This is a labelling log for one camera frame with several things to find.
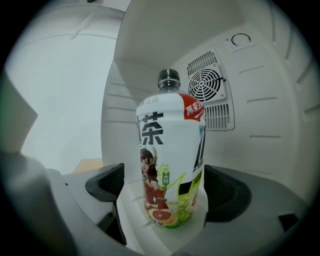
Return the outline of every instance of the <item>white plastic wall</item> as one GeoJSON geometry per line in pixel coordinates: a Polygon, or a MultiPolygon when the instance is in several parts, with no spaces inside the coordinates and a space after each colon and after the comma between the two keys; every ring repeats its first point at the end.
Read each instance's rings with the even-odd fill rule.
{"type": "Polygon", "coordinates": [[[105,86],[101,116],[103,164],[124,163],[125,182],[141,180],[136,108],[157,91],[156,69],[136,62],[114,60],[105,86]]]}
{"type": "Polygon", "coordinates": [[[312,52],[294,24],[274,4],[266,1],[239,0],[247,22],[273,46],[278,68],[286,76],[294,132],[291,138],[285,183],[297,195],[311,202],[319,185],[320,153],[320,73],[312,52]]]}
{"type": "MultiPolygon", "coordinates": [[[[134,69],[126,72],[125,81],[113,88],[113,94],[129,86],[136,76],[144,78],[143,67],[148,67],[150,74],[165,68],[183,74],[189,62],[210,49],[217,51],[230,84],[235,129],[207,133],[205,163],[273,179],[310,202],[319,180],[318,66],[311,61],[311,51],[295,26],[268,2],[133,0],[119,32],[114,59],[134,69]],[[256,45],[228,52],[224,40],[236,33],[250,34],[256,45]]],[[[117,72],[121,74],[122,68],[118,66],[117,72]]],[[[157,89],[156,75],[154,80],[149,74],[146,77],[135,87],[157,89]]],[[[186,83],[181,88],[186,90],[186,83]]],[[[105,102],[109,98],[107,85],[105,102]]],[[[134,105],[131,107],[130,113],[117,114],[123,118],[121,131],[132,134],[131,139],[122,140],[120,132],[108,133],[106,127],[112,123],[106,122],[101,130],[105,134],[103,158],[118,160],[116,156],[121,154],[130,172],[139,169],[133,156],[138,143],[134,139],[134,105]],[[130,120],[130,127],[124,120],[130,120]],[[121,151],[105,151],[115,141],[125,145],[121,151]]],[[[106,109],[102,119],[109,113],[106,109]]]]}
{"type": "Polygon", "coordinates": [[[120,11],[127,11],[131,0],[101,0],[101,4],[105,7],[114,8],[120,11]]]}
{"type": "Polygon", "coordinates": [[[0,78],[0,150],[16,154],[37,119],[37,113],[21,97],[6,72],[0,78]]]}
{"type": "Polygon", "coordinates": [[[13,49],[6,71],[38,114],[22,153],[71,173],[101,158],[101,109],[124,12],[96,5],[45,9],[13,49]]]}

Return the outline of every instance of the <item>black rubber insert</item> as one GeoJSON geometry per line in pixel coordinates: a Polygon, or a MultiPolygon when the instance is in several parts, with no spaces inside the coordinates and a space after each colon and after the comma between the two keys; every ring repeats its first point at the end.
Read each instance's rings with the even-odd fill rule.
{"type": "Polygon", "coordinates": [[[204,190],[208,198],[206,222],[229,222],[243,213],[251,202],[251,191],[242,181],[204,166],[204,190]]]}
{"type": "Polygon", "coordinates": [[[113,216],[113,221],[111,224],[107,227],[105,230],[105,233],[112,237],[114,240],[118,241],[119,243],[123,244],[124,246],[127,245],[126,237],[125,234],[121,228],[120,225],[120,220],[119,220],[119,215],[118,215],[118,209],[117,209],[117,204],[113,204],[113,209],[112,209],[112,216],[113,216]]]}
{"type": "Polygon", "coordinates": [[[287,232],[299,219],[294,213],[287,213],[278,216],[284,232],[287,232]]]}
{"type": "Polygon", "coordinates": [[[191,184],[192,184],[192,181],[180,184],[178,195],[180,196],[180,195],[187,194],[190,190],[191,184]]]}
{"type": "Polygon", "coordinates": [[[90,178],[85,189],[90,195],[102,202],[115,202],[124,186],[125,164],[117,166],[90,178]]]}

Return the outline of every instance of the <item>vent slots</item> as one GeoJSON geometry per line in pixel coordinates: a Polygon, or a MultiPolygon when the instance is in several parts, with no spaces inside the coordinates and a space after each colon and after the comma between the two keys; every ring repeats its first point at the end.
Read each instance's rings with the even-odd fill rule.
{"type": "Polygon", "coordinates": [[[206,130],[226,130],[230,123],[229,105],[221,104],[205,108],[206,130]]]}
{"type": "Polygon", "coordinates": [[[208,51],[207,53],[203,54],[202,56],[188,64],[188,76],[209,65],[212,65],[213,63],[217,63],[217,59],[211,51],[208,51]]]}

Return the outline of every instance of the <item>bottle label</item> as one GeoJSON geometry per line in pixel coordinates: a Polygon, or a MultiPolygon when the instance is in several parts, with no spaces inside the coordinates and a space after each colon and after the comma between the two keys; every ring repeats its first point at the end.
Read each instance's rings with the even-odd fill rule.
{"type": "Polygon", "coordinates": [[[160,94],[137,108],[144,206],[160,227],[190,220],[203,173],[204,107],[188,94],[160,94]]]}

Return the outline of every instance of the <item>wooden surface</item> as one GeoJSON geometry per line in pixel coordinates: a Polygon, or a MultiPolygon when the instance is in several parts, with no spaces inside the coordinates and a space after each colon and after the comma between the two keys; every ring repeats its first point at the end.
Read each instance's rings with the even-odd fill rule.
{"type": "Polygon", "coordinates": [[[91,170],[95,170],[103,167],[102,158],[87,158],[82,159],[77,167],[74,169],[73,173],[82,173],[91,170]]]}

